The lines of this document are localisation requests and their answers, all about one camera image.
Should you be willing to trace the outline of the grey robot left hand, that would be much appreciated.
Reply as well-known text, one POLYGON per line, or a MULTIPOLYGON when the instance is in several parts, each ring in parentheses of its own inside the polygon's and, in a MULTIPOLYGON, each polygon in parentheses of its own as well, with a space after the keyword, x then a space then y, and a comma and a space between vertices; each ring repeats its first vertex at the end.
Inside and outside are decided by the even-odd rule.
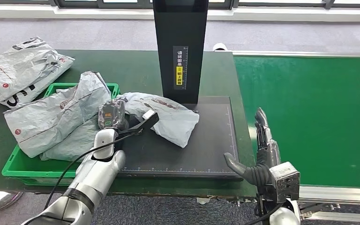
POLYGON ((125 118, 125 101, 123 99, 112 99, 104 103, 99 107, 97 119, 100 129, 127 130, 129 124, 125 118))

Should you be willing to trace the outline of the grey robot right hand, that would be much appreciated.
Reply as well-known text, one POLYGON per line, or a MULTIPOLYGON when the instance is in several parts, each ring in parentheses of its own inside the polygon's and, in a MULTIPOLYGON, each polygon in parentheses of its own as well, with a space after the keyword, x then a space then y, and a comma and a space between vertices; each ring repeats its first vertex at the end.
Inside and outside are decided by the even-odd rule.
POLYGON ((224 153, 227 166, 248 183, 257 187, 270 182, 270 168, 280 164, 280 154, 277 142, 273 139, 267 116, 262 108, 255 114, 255 127, 257 134, 256 165, 245 166, 237 162, 234 156, 224 153))

